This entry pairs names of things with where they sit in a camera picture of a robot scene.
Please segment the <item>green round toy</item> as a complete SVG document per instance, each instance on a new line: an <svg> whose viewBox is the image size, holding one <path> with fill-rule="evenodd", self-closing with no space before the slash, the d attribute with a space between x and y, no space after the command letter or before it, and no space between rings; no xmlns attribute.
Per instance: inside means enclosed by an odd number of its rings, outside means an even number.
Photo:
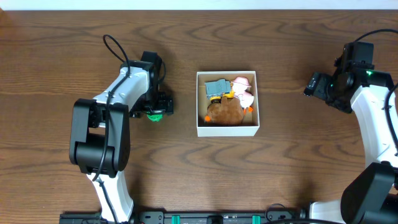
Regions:
<svg viewBox="0 0 398 224"><path fill-rule="evenodd" d="M162 114L148 114L147 117L152 121L152 122L159 122L162 118Z"/></svg>

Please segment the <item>yellow grey toy truck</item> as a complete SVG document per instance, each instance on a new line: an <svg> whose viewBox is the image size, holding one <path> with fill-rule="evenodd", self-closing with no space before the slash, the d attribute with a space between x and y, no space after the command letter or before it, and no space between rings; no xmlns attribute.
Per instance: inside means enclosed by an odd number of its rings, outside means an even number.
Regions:
<svg viewBox="0 0 398 224"><path fill-rule="evenodd" d="M233 98L234 91L232 86L231 82L225 79L205 82L206 98L211 102L220 101L222 97Z"/></svg>

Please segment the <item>brown plush toy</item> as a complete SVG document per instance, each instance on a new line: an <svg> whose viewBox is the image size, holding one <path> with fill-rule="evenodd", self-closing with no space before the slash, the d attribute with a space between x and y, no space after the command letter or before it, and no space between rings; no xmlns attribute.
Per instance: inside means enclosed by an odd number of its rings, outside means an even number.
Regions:
<svg viewBox="0 0 398 224"><path fill-rule="evenodd" d="M237 98L222 97L220 102L212 103L207 108L204 118L207 123L220 126L237 126L243 122L244 112Z"/></svg>

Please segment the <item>white pink duck toy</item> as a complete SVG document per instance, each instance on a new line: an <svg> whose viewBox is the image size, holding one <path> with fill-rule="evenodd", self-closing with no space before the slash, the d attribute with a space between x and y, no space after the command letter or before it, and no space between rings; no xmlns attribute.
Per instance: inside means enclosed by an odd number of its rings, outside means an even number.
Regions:
<svg viewBox="0 0 398 224"><path fill-rule="evenodd" d="M251 85L246 77L236 77L232 81L231 89L234 92L234 97L239 100L244 114L251 113L254 110L252 107L254 96L248 92L250 87Z"/></svg>

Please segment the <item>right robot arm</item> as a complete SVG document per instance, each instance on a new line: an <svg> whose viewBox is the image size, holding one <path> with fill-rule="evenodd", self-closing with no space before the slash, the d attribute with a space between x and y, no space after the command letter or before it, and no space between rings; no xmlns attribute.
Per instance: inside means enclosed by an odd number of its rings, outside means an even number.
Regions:
<svg viewBox="0 0 398 224"><path fill-rule="evenodd" d="M314 202L312 223L397 223L396 85L389 73L369 60L335 61L333 75L314 73L304 95L357 117L364 146L365 169L339 200Z"/></svg>

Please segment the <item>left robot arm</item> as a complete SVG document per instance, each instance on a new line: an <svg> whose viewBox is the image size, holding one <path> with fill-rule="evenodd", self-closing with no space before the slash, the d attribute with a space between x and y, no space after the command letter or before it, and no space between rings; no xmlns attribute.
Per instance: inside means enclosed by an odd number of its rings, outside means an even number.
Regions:
<svg viewBox="0 0 398 224"><path fill-rule="evenodd" d="M70 162L94 185L101 213L71 218L70 223L129 223L134 202L124 170L131 150L130 118L146 115L158 121L172 114L173 101L159 90L165 63L161 59L124 61L104 92L73 105Z"/></svg>

